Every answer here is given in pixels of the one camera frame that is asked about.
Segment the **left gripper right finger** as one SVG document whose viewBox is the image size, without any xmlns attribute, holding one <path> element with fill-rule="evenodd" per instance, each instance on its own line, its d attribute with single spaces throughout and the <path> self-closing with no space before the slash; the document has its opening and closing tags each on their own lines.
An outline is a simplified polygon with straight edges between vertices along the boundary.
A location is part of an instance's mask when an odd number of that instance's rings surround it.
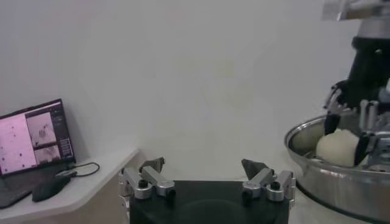
<svg viewBox="0 0 390 224">
<path fill-rule="evenodd" d="M 244 203 L 266 195 L 269 201 L 282 202 L 296 200 L 296 178 L 290 170 L 275 173 L 265 163 L 242 159 L 241 165 L 248 180 L 243 182 L 242 198 Z"/>
</svg>

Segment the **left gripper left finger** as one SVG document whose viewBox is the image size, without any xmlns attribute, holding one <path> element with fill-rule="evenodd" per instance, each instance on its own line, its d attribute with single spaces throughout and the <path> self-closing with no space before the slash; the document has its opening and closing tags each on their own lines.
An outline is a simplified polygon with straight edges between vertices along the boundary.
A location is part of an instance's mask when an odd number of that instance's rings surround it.
<svg viewBox="0 0 390 224">
<path fill-rule="evenodd" d="M 164 164 L 164 157 L 159 157 L 145 161 L 138 169 L 126 167 L 119 171 L 119 197 L 126 213 L 130 212 L 132 200 L 150 199 L 153 192 L 164 198 L 169 206 L 174 204 L 175 182 L 161 174 Z"/>
</svg>

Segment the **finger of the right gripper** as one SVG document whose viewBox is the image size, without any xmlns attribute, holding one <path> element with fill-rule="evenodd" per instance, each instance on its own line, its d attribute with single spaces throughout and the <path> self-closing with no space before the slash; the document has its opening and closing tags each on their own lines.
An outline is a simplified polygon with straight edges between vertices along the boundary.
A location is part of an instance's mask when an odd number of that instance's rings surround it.
<svg viewBox="0 0 390 224">
<path fill-rule="evenodd" d="M 328 96 L 325 99 L 323 108 L 327 114 L 324 122 L 324 134 L 334 133 L 339 125 L 343 114 L 350 114 L 353 111 L 346 100 L 349 81 L 343 80 L 331 87 Z"/>
<path fill-rule="evenodd" d="M 354 165 L 389 165 L 389 102 L 361 101 L 359 128 Z"/>
</svg>

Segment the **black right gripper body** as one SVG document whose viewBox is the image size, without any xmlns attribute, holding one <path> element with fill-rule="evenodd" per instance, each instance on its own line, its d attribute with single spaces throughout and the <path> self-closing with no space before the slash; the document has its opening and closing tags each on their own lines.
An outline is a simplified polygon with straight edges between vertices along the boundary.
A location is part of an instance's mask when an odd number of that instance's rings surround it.
<svg viewBox="0 0 390 224">
<path fill-rule="evenodd" d="M 389 80 L 389 40 L 355 36 L 352 46 L 356 55 L 348 77 L 347 104 L 350 108 L 362 100 L 380 100 L 380 90 Z"/>
</svg>

